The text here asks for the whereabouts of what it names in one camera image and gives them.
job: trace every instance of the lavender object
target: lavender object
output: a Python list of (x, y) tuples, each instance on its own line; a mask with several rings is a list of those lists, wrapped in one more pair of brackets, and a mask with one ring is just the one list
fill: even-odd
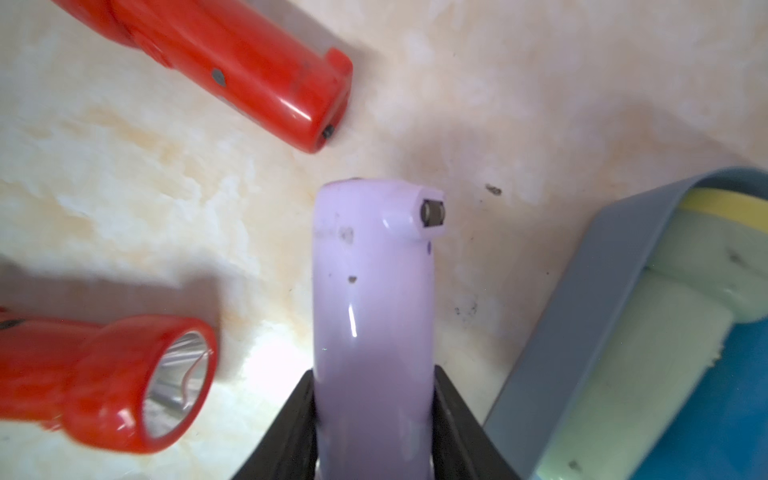
[(313, 224), (319, 477), (427, 480), (434, 395), (432, 239), (443, 193), (399, 180), (323, 186)]

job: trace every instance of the red plastic casing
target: red plastic casing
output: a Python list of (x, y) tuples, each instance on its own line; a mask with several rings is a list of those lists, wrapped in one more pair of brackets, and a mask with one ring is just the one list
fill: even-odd
[[(210, 347), (203, 388), (179, 426), (152, 438), (141, 421), (144, 395), (165, 350), (190, 332)], [(64, 429), (102, 449), (158, 452), (194, 421), (216, 364), (214, 331), (199, 319), (141, 315), (102, 326), (0, 312), (0, 419)]]
[(324, 57), (240, 0), (53, 0), (99, 34), (140, 48), (307, 153), (346, 110), (353, 66)]

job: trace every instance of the black plastic holder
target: black plastic holder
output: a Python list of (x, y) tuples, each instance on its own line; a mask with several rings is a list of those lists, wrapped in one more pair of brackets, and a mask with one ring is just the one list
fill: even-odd
[[(313, 374), (307, 370), (233, 480), (313, 480), (315, 420)], [(435, 480), (520, 480), (440, 366), (435, 366), (432, 463)]]

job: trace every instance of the marble countertop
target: marble countertop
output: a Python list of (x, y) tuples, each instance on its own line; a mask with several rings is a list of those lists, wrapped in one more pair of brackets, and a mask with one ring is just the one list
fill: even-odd
[(199, 316), (221, 365), (156, 455), (0, 422), (14, 479), (229, 478), (312, 363), (320, 186), (446, 192), (435, 361), (483, 419), (605, 204), (729, 165), (768, 167), (768, 4), (254, 0), (356, 67), (306, 155), (48, 0), (0, 2), (0, 303), (109, 322)]

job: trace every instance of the blue cloth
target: blue cloth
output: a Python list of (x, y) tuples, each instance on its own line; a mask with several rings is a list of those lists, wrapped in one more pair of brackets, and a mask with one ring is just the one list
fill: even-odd
[(768, 319), (736, 324), (632, 480), (768, 479)]

